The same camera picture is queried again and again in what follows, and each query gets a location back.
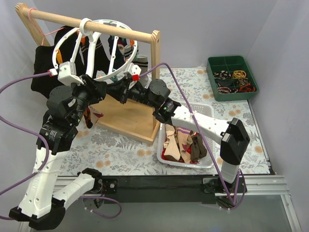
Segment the white round clip hanger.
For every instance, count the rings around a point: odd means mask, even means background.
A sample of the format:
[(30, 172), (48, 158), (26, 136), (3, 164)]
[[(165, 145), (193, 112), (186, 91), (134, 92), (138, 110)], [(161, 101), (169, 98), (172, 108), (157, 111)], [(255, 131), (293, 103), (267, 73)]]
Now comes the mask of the white round clip hanger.
[[(65, 85), (69, 85), (71, 83), (80, 84), (81, 78), (76, 74), (76, 64), (75, 60), (77, 57), (78, 51), (81, 49), (82, 51), (87, 52), (86, 59), (86, 71), (90, 77), (95, 77), (95, 81), (103, 82), (105, 80), (111, 79), (114, 76), (118, 75), (121, 72), (128, 72), (132, 76), (139, 76), (141, 69), (138, 65), (136, 65), (135, 59), (138, 54), (138, 43), (136, 40), (131, 40), (131, 53), (129, 56), (123, 56), (124, 63), (121, 66), (114, 67), (115, 59), (116, 59), (116, 50), (118, 48), (118, 40), (119, 36), (114, 36), (112, 41), (112, 50), (111, 50), (111, 58), (108, 60), (108, 67), (104, 70), (104, 75), (96, 77), (95, 68), (98, 65), (95, 63), (96, 61), (99, 64), (103, 63), (103, 59), (100, 58), (98, 49), (102, 47), (102, 44), (99, 43), (99, 38), (101, 36), (100, 32), (93, 32), (85, 29), (85, 24), (87, 22), (92, 22), (92, 20), (85, 18), (81, 21), (80, 26), (78, 28), (73, 28), (69, 32), (67, 32), (55, 45), (53, 54), (52, 54), (52, 64), (53, 64), (53, 75), (58, 75), (58, 80)], [(63, 62), (59, 60), (57, 57), (60, 55), (60, 47), (64, 42), (66, 42), (70, 36), (73, 34), (77, 34), (77, 39), (75, 41), (75, 46), (73, 48), (73, 52), (71, 58)]]

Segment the maroon beige purple striped sock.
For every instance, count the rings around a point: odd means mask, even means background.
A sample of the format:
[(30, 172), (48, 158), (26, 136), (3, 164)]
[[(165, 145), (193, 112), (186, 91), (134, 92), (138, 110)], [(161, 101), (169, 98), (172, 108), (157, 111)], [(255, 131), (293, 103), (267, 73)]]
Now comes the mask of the maroon beige purple striped sock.
[(90, 114), (91, 114), (91, 122), (96, 123), (99, 119), (101, 119), (104, 114), (96, 110), (92, 105), (89, 106)]

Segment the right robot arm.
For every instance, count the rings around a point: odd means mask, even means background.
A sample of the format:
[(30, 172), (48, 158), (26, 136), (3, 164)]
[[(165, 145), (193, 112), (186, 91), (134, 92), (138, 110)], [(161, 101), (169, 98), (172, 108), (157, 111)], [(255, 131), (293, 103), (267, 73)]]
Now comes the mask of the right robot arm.
[(130, 83), (131, 80), (125, 77), (108, 84), (106, 92), (122, 104), (130, 99), (154, 108), (153, 116), (160, 123), (190, 129), (215, 141), (220, 145), (223, 160), (218, 172), (219, 188), (224, 192), (235, 188), (239, 166), (250, 142), (242, 121), (237, 118), (220, 120), (193, 112), (188, 103), (182, 105), (169, 97), (170, 89), (163, 80), (153, 80), (147, 88), (140, 82), (132, 87)]

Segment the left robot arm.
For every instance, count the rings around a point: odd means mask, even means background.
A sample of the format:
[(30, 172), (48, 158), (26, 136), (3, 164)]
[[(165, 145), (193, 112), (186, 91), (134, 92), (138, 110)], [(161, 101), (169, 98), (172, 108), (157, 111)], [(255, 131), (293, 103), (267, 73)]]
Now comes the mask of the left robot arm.
[(67, 208), (86, 192), (102, 190), (101, 172), (87, 168), (54, 193), (64, 158), (78, 133), (77, 126), (91, 104), (104, 100), (106, 83), (83, 75), (81, 83), (54, 88), (46, 102), (48, 116), (36, 142), (36, 160), (29, 186), (21, 203), (9, 217), (25, 221), (37, 231), (53, 230), (64, 218)]

